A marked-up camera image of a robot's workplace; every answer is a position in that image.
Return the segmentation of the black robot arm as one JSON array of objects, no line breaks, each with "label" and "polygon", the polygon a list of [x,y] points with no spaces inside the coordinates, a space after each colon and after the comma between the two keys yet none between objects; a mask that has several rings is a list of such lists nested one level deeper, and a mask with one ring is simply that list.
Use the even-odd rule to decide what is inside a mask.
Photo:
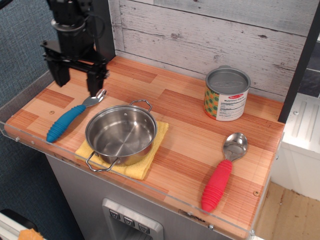
[{"label": "black robot arm", "polygon": [[91,0],[49,0],[51,26],[57,40],[44,40],[44,59],[55,82],[70,80],[70,69],[86,73],[87,89],[94,97],[108,77],[108,60],[95,48],[95,41],[106,29],[103,18],[92,11]]}]

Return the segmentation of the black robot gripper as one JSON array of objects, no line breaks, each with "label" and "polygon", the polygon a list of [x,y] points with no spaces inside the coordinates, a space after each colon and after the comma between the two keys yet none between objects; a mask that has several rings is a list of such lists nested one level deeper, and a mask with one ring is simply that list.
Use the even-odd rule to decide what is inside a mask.
[{"label": "black robot gripper", "polygon": [[57,33],[57,40],[44,40],[44,59],[55,82],[63,87],[70,80],[69,69],[87,73],[87,88],[91,97],[95,97],[103,88],[104,80],[109,76],[106,61],[92,52],[92,40],[88,32],[88,22],[67,25],[51,21]]}]

